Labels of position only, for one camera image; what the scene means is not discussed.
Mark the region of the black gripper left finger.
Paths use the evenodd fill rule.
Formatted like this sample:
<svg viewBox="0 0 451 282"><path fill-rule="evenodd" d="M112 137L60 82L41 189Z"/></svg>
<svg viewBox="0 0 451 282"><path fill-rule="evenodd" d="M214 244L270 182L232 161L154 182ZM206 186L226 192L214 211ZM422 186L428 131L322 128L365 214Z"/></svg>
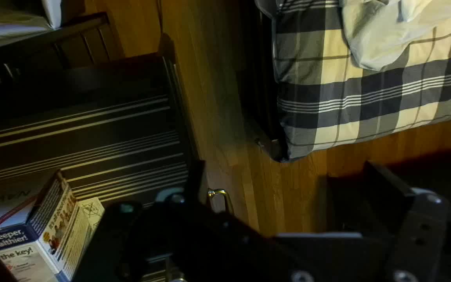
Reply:
<svg viewBox="0 0 451 282"><path fill-rule="evenodd" d="M204 173L206 164L195 162L187 184L163 190L151 206L109 206L73 282L145 282L162 276L220 282L215 214L199 201Z"/></svg>

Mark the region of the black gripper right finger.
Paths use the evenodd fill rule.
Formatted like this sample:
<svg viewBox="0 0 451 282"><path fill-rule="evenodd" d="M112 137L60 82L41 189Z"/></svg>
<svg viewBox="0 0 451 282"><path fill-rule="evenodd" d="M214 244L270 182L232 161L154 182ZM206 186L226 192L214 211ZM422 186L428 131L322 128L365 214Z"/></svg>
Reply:
<svg viewBox="0 0 451 282"><path fill-rule="evenodd" d="M386 282L436 282L447 240L450 201L412 189L387 167L329 178L336 225L387 245Z"/></svg>

